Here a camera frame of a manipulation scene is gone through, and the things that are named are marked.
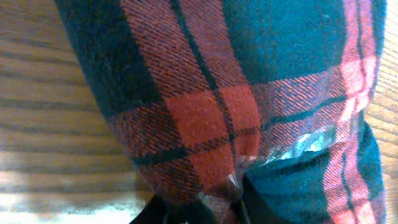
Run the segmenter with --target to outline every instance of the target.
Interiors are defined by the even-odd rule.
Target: wood grain
[[[390,0],[366,113],[388,223],[398,223],[397,19]],[[127,223],[151,196],[106,128],[53,1],[0,0],[0,223]]]

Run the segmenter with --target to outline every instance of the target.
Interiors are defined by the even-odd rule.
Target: clear plastic
[[[359,115],[323,126],[312,133],[300,135],[291,146],[274,146],[267,156],[240,155],[236,159],[234,173],[220,180],[211,191],[201,192],[198,198],[210,208],[219,223],[227,223],[230,203],[237,202],[242,194],[245,172],[253,171],[272,162],[287,159],[303,159],[304,152],[320,152],[334,144],[352,139],[358,131]]]

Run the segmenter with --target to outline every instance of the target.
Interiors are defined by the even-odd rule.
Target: gathered fabric
[[[331,125],[331,147],[246,175],[287,222],[384,223],[379,149],[363,110],[385,0],[55,2],[124,152],[173,207],[208,208],[207,221],[183,209],[189,224],[237,223],[237,167]]]

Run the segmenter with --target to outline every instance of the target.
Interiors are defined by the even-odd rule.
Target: red square pattern
[[[235,149],[240,156],[257,156],[260,147],[261,133],[255,132],[238,136],[235,139]]]
[[[260,126],[261,115],[250,86],[228,87],[220,92],[232,117],[235,131]]]
[[[206,190],[234,171],[231,145],[227,143],[210,151],[201,151],[189,157],[194,170]]]
[[[165,99],[186,146],[228,135],[223,114],[211,91]]]

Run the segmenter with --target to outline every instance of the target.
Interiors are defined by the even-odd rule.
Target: tartan cloth
[[[383,222],[380,161],[359,165],[365,152],[378,155],[361,114],[376,85],[384,0],[55,2],[101,112],[155,192],[182,207],[209,196],[213,218],[196,222],[235,222],[222,180],[239,158],[266,157],[329,124],[337,137],[326,156],[305,154],[308,170],[270,181],[310,183],[302,174],[312,173],[314,194],[282,187],[284,202],[271,204],[298,223]],[[267,200],[264,169],[248,176]],[[318,221],[295,209],[310,196],[320,198]]]

